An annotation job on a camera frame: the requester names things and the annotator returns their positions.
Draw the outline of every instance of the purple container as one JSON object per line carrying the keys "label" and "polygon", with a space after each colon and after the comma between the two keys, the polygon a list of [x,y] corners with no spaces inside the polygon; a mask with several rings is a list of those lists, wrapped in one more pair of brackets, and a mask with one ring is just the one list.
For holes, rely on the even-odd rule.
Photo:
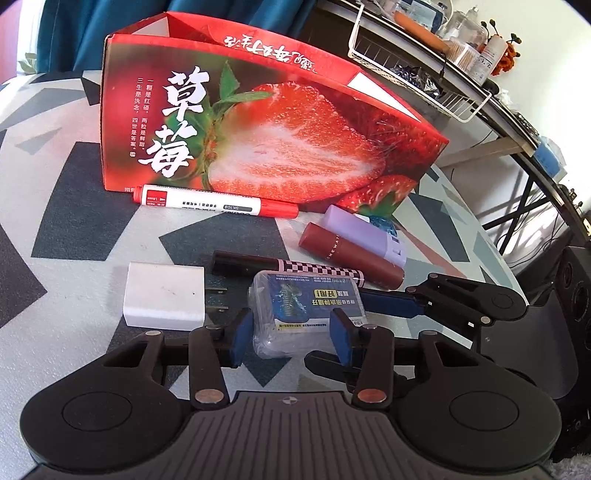
{"label": "purple container", "polygon": [[320,225],[400,268],[406,264],[406,252],[398,238],[336,205],[329,206]]}

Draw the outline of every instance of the plastic wrapped package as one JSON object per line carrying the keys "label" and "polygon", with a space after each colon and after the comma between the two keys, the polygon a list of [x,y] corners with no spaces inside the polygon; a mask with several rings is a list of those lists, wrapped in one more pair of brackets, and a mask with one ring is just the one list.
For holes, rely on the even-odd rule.
{"label": "plastic wrapped package", "polygon": [[334,353],[329,319],[341,308],[355,325],[367,322],[357,285],[346,277],[263,270],[248,293],[255,318],[253,346],[261,358]]}

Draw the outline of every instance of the red cardboard box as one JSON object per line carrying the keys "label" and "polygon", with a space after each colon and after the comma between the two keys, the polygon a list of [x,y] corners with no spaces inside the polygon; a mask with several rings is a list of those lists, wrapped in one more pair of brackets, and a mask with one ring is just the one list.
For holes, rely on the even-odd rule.
{"label": "red cardboard box", "polygon": [[155,183],[389,216],[447,140],[356,64],[167,12],[105,42],[105,188]]}

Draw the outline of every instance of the patterned tablecloth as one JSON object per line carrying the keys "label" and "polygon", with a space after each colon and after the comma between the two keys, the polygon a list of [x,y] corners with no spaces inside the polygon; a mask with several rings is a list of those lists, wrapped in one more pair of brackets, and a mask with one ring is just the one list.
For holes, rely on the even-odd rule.
{"label": "patterned tablecloth", "polygon": [[[100,72],[44,74],[0,86],[0,479],[33,466],[18,430],[20,412],[40,389],[141,332],[122,318],[130,261],[203,265],[214,249],[311,261],[297,242],[318,214],[295,220],[138,207],[102,187]],[[433,167],[395,212],[408,251],[406,279],[430,272],[497,283],[521,292],[457,191]],[[222,323],[246,305],[248,281],[207,275],[229,289]],[[453,332],[426,318],[369,314],[396,335]],[[236,390],[313,391],[342,384],[315,377],[300,359],[261,360],[225,371]],[[168,384],[188,396],[188,375]]]}

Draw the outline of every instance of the strawberry image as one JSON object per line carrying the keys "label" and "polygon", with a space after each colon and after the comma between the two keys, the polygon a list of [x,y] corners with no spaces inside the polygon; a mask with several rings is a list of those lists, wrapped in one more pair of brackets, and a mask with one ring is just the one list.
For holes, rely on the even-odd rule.
{"label": "strawberry image", "polygon": [[324,95],[345,117],[348,125],[375,146],[385,161],[384,175],[403,174],[420,179],[447,144],[441,135],[428,131],[403,117],[356,102],[344,92],[320,86]]}
{"label": "strawberry image", "polygon": [[303,203],[367,185],[385,163],[313,86],[264,84],[225,115],[208,179],[217,192]]}
{"label": "strawberry image", "polygon": [[405,175],[386,175],[348,193],[336,204],[353,213],[389,217],[417,183]]}

